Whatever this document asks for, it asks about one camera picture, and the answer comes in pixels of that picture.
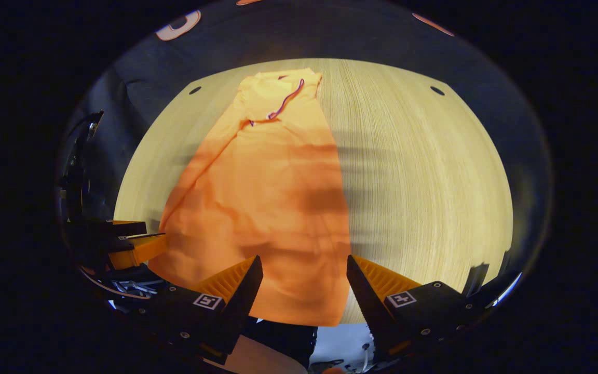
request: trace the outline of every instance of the white sticker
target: white sticker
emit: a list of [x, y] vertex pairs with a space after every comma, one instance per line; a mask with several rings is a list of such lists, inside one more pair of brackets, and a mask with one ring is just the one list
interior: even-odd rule
[[408, 291], [401, 293], [394, 293], [393, 295], [387, 296], [387, 299], [391, 301], [392, 305], [397, 308], [404, 307], [408, 304], [417, 302], [414, 296], [410, 295]]
[[195, 299], [195, 301], [193, 301], [193, 304], [202, 308], [214, 310], [216, 309], [216, 306], [218, 306], [218, 304], [221, 302], [221, 300], [223, 300], [223, 298], [202, 293], [200, 296], [197, 297], [197, 299]]

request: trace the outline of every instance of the purple drawstring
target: purple drawstring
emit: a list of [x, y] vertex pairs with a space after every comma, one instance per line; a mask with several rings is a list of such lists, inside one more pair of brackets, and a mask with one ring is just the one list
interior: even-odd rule
[[280, 111], [282, 111], [283, 108], [285, 107], [285, 103], [287, 102], [287, 100], [292, 95], [295, 95], [297, 92], [299, 92], [299, 90], [301, 90], [302, 87], [304, 87], [304, 79], [303, 78], [301, 79], [301, 81], [299, 81], [299, 87], [297, 87], [297, 90], [295, 90], [295, 92], [292, 92], [291, 94], [287, 95], [287, 97], [285, 97], [285, 99], [283, 100], [283, 104], [280, 105], [280, 108], [278, 108], [278, 110], [275, 112], [269, 113], [266, 116], [266, 119], [273, 120], [274, 118], [276, 118], [276, 116], [278, 116], [278, 113], [280, 113]]

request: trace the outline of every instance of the orange shirt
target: orange shirt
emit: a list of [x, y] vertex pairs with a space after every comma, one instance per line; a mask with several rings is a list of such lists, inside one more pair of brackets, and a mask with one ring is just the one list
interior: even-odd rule
[[149, 269], [190, 287], [257, 254], [264, 277], [252, 317], [339, 323], [351, 251], [337, 149], [316, 99], [321, 79], [301, 69], [240, 83], [168, 198], [159, 228], [168, 251]]

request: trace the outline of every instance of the cable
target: cable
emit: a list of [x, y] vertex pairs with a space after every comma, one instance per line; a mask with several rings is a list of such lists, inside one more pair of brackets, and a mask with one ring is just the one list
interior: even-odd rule
[[71, 128], [71, 131], [69, 131], [69, 133], [66, 135], [66, 137], [68, 138], [71, 135], [73, 135], [73, 132], [76, 130], [76, 128], [80, 127], [81, 124], [83, 124], [87, 121], [93, 122], [93, 120], [100, 121], [100, 117], [102, 117], [102, 116], [103, 116], [102, 109], [100, 111], [98, 111], [97, 113], [87, 114], [81, 120], [79, 120], [78, 123], [76, 123], [76, 125], [73, 126], [73, 128]]
[[363, 360], [363, 369], [361, 369], [361, 372], [366, 372], [366, 367], [368, 366], [368, 350], [364, 350], [363, 351], [366, 355], [366, 358]]
[[288, 99], [292, 96], [292, 95], [296, 95], [297, 92], [299, 92], [299, 90], [301, 90], [301, 88], [304, 87], [304, 79], [302, 78], [301, 81], [299, 81], [299, 87], [297, 87], [297, 90], [295, 90], [295, 92], [292, 92], [291, 94], [287, 95], [287, 97], [285, 97], [285, 99], [283, 100], [283, 103], [280, 105], [280, 108], [278, 108], [277, 111], [269, 113], [266, 116], [266, 119], [268, 120], [273, 120], [274, 118], [276, 118], [276, 116], [278, 116], [278, 113], [280, 113], [280, 111], [282, 111], [285, 107], [285, 103], [288, 101]]
[[361, 372], [366, 372], [366, 367], [368, 366], [368, 347], [369, 346], [370, 346], [370, 344], [368, 344], [368, 343], [361, 346], [361, 348], [363, 348], [363, 354], [365, 355], [365, 359], [363, 360], [363, 368], [361, 369]]
[[112, 288], [108, 288], [108, 287], [106, 287], [106, 286], [103, 286], [102, 284], [100, 284], [100, 283], [96, 282], [95, 280], [93, 280], [93, 279], [92, 279], [92, 277], [90, 277], [89, 275], [87, 275], [87, 274], [85, 273], [85, 271], [84, 271], [84, 270], [82, 270], [82, 269], [80, 269], [80, 268], [78, 268], [78, 270], [80, 270], [80, 272], [81, 272], [81, 273], [82, 273], [82, 274], [83, 274], [85, 277], [87, 277], [87, 279], [89, 279], [89, 280], [90, 280], [90, 281], [91, 281], [93, 284], [97, 285], [98, 287], [101, 287], [101, 288], [107, 289], [107, 291], [110, 291], [110, 292], [112, 292], [112, 293], [116, 293], [117, 295], [121, 295], [121, 296], [127, 296], [128, 298], [135, 298], [135, 299], [142, 299], [142, 300], [149, 300], [149, 299], [151, 299], [151, 298], [146, 298], [145, 296], [135, 296], [135, 295], [131, 295], [130, 293], [123, 293], [123, 292], [116, 291], [116, 290], [114, 290], [114, 289], [112, 289]]
[[139, 291], [144, 291], [144, 292], [147, 292], [147, 293], [151, 293], [152, 295], [156, 295], [157, 294], [156, 291], [154, 291], [152, 289], [148, 289], [146, 287], [135, 285], [135, 286], [133, 286], [133, 288], [138, 289]]

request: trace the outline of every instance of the wooden table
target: wooden table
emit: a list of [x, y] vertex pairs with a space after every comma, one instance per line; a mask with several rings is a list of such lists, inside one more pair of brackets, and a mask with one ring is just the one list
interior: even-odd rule
[[[446, 83], [372, 62], [270, 61], [190, 83], [140, 142], [114, 219], [145, 221], [157, 232], [169, 193], [242, 79], [306, 67], [323, 73], [318, 100], [338, 146], [352, 253], [458, 291], [472, 266], [488, 263], [485, 282], [494, 278], [513, 215], [491, 138]], [[350, 291], [341, 323], [363, 322]]]

